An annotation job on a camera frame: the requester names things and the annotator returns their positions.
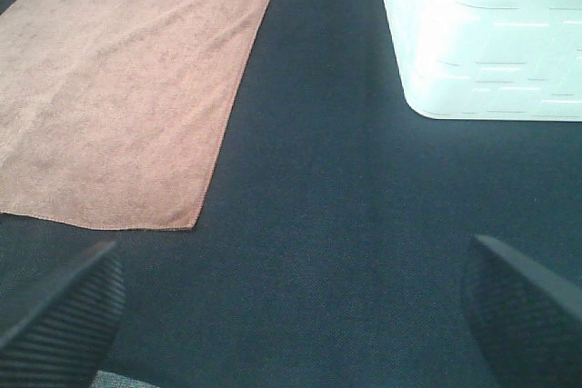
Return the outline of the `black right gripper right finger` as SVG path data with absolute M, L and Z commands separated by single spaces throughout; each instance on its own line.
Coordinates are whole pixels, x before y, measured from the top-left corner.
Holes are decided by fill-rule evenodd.
M 510 245 L 476 235 L 461 302 L 499 386 L 580 386 L 580 287 Z

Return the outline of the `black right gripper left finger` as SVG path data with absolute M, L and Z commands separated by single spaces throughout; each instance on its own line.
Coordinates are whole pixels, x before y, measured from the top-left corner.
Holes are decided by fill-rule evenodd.
M 94 244 L 1 302 L 4 387 L 89 387 L 125 308 L 113 242 Z

